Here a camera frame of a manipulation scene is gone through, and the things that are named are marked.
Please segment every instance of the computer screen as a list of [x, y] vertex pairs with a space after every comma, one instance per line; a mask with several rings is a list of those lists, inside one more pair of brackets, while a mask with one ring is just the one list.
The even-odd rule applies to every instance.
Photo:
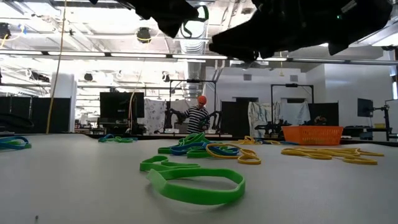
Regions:
[[[101, 118], [127, 119], [132, 93], [99, 93]], [[144, 93], [135, 93], [132, 102], [132, 113], [138, 118], [144, 117]]]
[[358, 98], [358, 116], [365, 118], [373, 117], [373, 101]]

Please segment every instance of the red cap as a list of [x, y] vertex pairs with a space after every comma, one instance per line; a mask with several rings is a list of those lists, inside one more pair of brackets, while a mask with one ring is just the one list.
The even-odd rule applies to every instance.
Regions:
[[198, 97], [198, 102], [199, 102], [199, 103], [206, 104], [206, 103], [207, 103], [207, 99], [206, 99], [205, 96], [199, 96], [199, 97]]

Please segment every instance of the orange basket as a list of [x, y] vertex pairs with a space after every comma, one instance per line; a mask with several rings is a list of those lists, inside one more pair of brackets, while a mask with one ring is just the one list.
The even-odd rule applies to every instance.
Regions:
[[282, 129], [286, 141], [311, 146], [337, 146], [343, 134], [343, 127], [339, 126], [285, 126]]

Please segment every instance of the person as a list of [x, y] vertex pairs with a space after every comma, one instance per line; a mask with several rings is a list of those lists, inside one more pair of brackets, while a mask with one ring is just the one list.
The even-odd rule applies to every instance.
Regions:
[[207, 99], [205, 96], [199, 96], [197, 100], [198, 104], [196, 106], [191, 106], [184, 112], [184, 115], [189, 118], [187, 131], [190, 134], [204, 132], [210, 126], [209, 113], [205, 108]]

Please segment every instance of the striped shirt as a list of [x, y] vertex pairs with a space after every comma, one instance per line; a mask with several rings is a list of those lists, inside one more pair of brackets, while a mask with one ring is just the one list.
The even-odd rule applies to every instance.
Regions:
[[[203, 126], [201, 126], [200, 121], [209, 117], [209, 113], [206, 108], [199, 109], [197, 106], [192, 106], [184, 112], [184, 115], [189, 118], [188, 133], [200, 133], [205, 131], [203, 130]], [[207, 120], [205, 123], [207, 129], [209, 128], [209, 125], [210, 120]]]

